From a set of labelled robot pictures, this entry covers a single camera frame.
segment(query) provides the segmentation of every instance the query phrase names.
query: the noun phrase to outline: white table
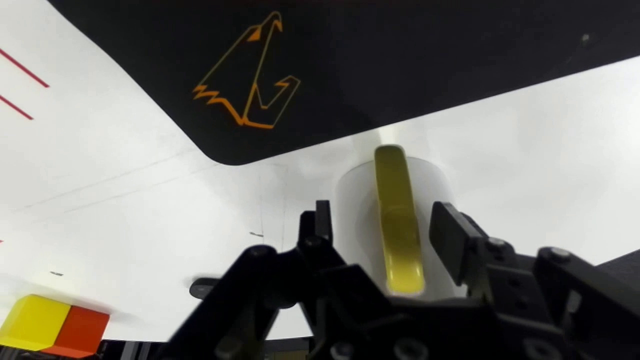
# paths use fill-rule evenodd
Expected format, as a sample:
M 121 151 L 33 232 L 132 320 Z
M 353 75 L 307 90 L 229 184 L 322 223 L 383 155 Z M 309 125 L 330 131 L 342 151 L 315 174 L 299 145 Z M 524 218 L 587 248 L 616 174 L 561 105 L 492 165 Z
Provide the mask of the white table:
M 232 168 L 44 0 L 0 1 L 0 47 L 53 86 L 0 60 L 0 95 L 34 116 L 0 103 L 0 317 L 36 292 L 111 311 L 107 338 L 167 339 L 198 304 L 196 276 L 253 244 L 288 249 L 318 198 L 344 213 L 339 184 L 379 144 L 430 162 L 461 209 L 524 254 L 640 248 L 640 60 Z M 348 222 L 337 246 L 366 260 Z M 307 331 L 293 310 L 273 335 Z

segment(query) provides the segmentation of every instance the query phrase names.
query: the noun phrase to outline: red line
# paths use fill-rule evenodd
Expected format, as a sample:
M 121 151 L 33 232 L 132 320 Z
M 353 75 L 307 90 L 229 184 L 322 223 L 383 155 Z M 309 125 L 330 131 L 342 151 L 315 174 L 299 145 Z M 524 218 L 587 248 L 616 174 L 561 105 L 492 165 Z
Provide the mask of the red line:
M 13 109 L 17 109 L 19 113 L 23 113 L 27 120 L 34 120 L 30 113 L 27 113 L 23 107 L 19 107 L 14 101 L 11 101 L 9 98 L 0 95 L 0 101 L 4 101 L 6 105 L 11 105 Z
M 33 79 L 36 79 L 38 84 L 49 88 L 49 84 L 40 75 L 36 75 L 33 70 L 28 70 L 24 63 L 20 63 L 14 55 L 6 53 L 2 47 L 0 47 L 0 55 L 4 55 L 9 61 L 13 61 L 17 68 L 20 68 L 24 74 L 28 74 Z

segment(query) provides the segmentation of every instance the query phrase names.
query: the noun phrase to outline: red block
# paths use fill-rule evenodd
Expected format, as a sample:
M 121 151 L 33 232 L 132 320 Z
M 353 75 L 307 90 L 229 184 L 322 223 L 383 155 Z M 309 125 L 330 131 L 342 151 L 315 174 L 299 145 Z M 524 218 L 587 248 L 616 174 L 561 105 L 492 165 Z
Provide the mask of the red block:
M 99 352 L 107 324 L 108 313 L 73 306 L 56 343 L 44 352 L 66 358 L 92 355 Z

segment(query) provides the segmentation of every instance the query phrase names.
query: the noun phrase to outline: orange logo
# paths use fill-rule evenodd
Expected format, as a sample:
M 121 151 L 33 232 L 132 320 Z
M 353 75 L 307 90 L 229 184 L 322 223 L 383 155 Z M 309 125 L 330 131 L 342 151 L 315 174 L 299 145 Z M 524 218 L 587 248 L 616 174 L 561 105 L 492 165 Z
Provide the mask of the orange logo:
M 224 105 L 239 125 L 275 130 L 303 84 L 293 74 L 280 79 L 267 79 L 263 74 L 271 44 L 280 31 L 284 31 L 280 12 L 246 27 L 195 88 L 195 100 Z

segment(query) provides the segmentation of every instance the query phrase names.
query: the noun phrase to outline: yellow block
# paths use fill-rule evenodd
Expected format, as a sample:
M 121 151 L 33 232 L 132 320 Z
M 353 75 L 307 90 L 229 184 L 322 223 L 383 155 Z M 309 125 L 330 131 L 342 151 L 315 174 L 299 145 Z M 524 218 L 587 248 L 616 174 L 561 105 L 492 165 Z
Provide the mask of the yellow block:
M 377 149 L 379 209 L 387 285 L 391 292 L 425 292 L 420 232 L 406 158 L 400 145 Z
M 0 343 L 30 352 L 53 347 L 70 307 L 42 295 L 20 298 L 0 327 Z

